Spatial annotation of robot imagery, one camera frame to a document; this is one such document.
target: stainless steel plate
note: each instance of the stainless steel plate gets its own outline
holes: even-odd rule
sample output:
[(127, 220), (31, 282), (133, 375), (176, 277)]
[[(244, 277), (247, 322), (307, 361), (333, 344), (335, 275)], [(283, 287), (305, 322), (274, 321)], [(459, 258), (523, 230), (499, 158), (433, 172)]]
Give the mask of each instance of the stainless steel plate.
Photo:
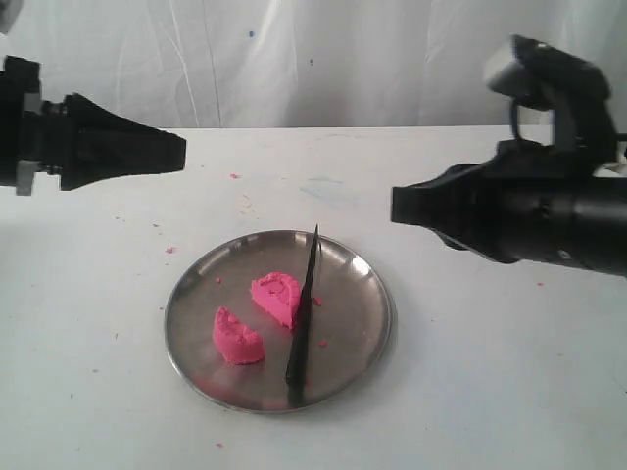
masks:
[[(296, 409), (288, 403), (284, 381), (292, 335), (252, 302), (249, 291), (253, 279), (271, 271), (302, 283), (312, 236), (272, 231), (238, 238), (198, 260), (174, 288), (166, 312), (169, 357), (208, 399), (257, 412)], [(324, 237), (318, 256), (313, 295), (322, 306), (313, 306), (308, 385), (299, 408), (327, 400), (361, 377), (381, 355), (393, 321), (391, 299), (362, 257)], [(212, 340), (219, 306), (260, 332), (266, 350), (262, 362), (222, 360)]]

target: knife handle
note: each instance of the knife handle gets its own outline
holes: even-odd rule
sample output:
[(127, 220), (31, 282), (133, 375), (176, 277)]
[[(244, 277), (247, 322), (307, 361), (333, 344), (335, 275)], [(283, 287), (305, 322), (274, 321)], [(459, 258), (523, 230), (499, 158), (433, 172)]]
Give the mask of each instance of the knife handle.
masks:
[(307, 371), (307, 359), (310, 348), (310, 323), (312, 314), (312, 301), (310, 300), (309, 313), (306, 313), (296, 324), (292, 338), (290, 358), (285, 369), (285, 382), (289, 386), (302, 387), (305, 385)]

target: black knife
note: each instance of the black knife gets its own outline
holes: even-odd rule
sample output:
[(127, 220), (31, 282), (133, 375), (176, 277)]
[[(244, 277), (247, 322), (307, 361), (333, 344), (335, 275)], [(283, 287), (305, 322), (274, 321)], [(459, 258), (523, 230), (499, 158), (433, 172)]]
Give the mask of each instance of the black knife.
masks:
[(301, 299), (296, 310), (296, 328), (292, 338), (290, 358), (285, 370), (285, 382), (290, 386), (290, 392), (301, 395), (305, 385), (307, 371), (307, 356), (310, 343), (310, 325), (312, 324), (312, 284), (314, 283), (315, 255), (317, 252), (317, 225), (310, 248), (310, 260), (307, 264), (307, 277), (301, 291)]

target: white cloth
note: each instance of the white cloth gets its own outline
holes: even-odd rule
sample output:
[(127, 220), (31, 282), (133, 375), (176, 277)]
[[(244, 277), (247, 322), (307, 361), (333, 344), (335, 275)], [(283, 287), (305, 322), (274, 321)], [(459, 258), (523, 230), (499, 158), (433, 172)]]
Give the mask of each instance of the white cloth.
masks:
[(602, 67), (627, 130), (626, 24), (623, 0), (29, 0), (0, 53), (156, 126), (488, 124), (483, 64), (520, 33)]

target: white table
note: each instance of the white table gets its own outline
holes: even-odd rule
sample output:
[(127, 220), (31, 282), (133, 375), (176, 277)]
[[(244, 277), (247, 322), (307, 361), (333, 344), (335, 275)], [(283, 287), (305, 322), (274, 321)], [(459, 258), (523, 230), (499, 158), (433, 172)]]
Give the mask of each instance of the white table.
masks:
[[(487, 160), (507, 128), (178, 133), (178, 174), (0, 191), (1, 468), (627, 467), (625, 280), (490, 263), (389, 222), (393, 185)], [(175, 282), (231, 238), (316, 222), (390, 287), (382, 367), (292, 415), (203, 399), (166, 355)]]

